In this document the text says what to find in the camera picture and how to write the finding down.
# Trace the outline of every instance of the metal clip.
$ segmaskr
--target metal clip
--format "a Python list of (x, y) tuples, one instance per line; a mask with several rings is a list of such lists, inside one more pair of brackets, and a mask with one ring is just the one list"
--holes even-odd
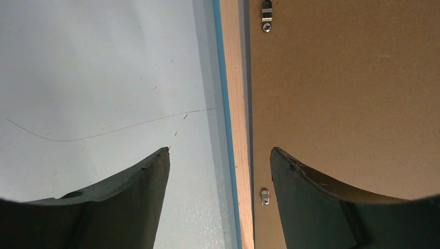
[(264, 188), (262, 190), (262, 205), (263, 206), (269, 205), (269, 200), (270, 200), (269, 191)]
[(262, 4), (262, 28), (268, 33), (272, 29), (272, 2), (264, 0)]

